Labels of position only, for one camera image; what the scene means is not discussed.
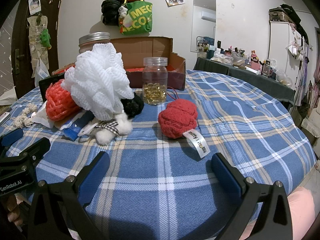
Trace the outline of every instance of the metal screw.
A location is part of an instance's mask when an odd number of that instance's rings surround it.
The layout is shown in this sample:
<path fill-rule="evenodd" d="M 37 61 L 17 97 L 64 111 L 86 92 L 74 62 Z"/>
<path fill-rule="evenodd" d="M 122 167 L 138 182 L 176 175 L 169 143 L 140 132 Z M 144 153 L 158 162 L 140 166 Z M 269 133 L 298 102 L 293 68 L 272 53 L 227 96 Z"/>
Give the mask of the metal screw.
<path fill-rule="evenodd" d="M 252 177 L 246 177 L 245 180 L 250 184 L 254 183 L 254 178 Z"/>
<path fill-rule="evenodd" d="M 70 176 L 68 176 L 67 178 L 66 178 L 66 181 L 67 182 L 73 182 L 75 180 L 75 176 L 73 176 L 73 175 L 70 175 Z"/>
<path fill-rule="evenodd" d="M 39 185 L 39 187 L 44 186 L 44 185 L 45 185 L 45 181 L 44 181 L 44 180 L 39 181 L 39 182 L 38 182 L 38 185 Z"/>
<path fill-rule="evenodd" d="M 276 181 L 276 185 L 277 185 L 278 187 L 282 187 L 282 186 L 283 186 L 282 182 L 279 181 L 279 180 Z"/>

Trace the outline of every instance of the white cabinet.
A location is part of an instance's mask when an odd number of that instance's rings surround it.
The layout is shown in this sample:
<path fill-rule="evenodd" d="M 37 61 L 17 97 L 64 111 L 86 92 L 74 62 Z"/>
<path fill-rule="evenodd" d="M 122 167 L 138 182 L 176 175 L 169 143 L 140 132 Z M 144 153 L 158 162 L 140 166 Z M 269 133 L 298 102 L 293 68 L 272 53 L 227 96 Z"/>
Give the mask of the white cabinet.
<path fill-rule="evenodd" d="M 301 44 L 301 35 L 294 33 L 287 22 L 270 22 L 269 59 L 277 60 L 277 69 L 283 70 L 292 80 L 292 89 L 297 82 L 300 61 L 296 60 L 286 47 L 298 38 L 297 44 Z"/>

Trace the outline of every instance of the wall mirror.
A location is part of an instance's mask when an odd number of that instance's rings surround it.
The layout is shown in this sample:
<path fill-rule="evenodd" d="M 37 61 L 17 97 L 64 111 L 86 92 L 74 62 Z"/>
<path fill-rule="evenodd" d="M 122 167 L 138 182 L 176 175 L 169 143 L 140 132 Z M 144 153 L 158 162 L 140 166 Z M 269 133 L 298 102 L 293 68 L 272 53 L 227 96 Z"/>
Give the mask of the wall mirror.
<path fill-rule="evenodd" d="M 191 52 L 198 52 L 203 39 L 214 45 L 216 0 L 193 0 Z"/>

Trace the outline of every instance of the door handle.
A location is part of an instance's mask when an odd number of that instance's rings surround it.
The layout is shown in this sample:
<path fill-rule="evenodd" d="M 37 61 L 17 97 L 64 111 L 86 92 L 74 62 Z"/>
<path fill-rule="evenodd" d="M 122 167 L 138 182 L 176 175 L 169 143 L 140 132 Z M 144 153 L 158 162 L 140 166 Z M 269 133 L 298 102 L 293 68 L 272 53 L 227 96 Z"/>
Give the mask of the door handle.
<path fill-rule="evenodd" d="M 24 54 L 20 55 L 20 49 L 14 50 L 14 74 L 19 75 L 20 74 L 20 60 L 24 59 Z"/>

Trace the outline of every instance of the plaid tablecloth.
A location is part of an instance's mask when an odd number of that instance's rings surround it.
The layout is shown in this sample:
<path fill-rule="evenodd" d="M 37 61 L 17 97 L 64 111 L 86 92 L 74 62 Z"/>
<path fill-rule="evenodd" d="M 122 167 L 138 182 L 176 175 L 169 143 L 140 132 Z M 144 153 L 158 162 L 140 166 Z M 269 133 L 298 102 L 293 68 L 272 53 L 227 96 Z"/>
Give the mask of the plaid tablecloth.
<path fill-rule="evenodd" d="M 110 168 L 86 210 L 103 234 L 113 239 L 206 239 L 216 234 L 234 210 L 210 168 L 216 152 L 245 177 L 267 184 L 281 180 L 287 193 L 314 165 L 312 147 L 287 110 L 252 85 L 222 74 L 188 70 L 186 89 L 178 94 L 197 106 L 196 129 L 211 150 L 202 160 L 186 139 L 168 139 L 161 133 L 157 117 L 166 103 L 145 104 L 132 120 L 131 134 L 105 147 L 95 139 L 72 142 L 55 128 L 34 124 L 24 129 L 24 138 L 10 148 L 9 155 L 49 138 L 51 150 L 36 174 L 38 180 L 53 183 L 76 175 L 101 150 L 108 152 Z M 14 117 L 29 102 L 41 105 L 38 88 L 12 106 L 13 117 L 1 133 L 14 129 Z"/>

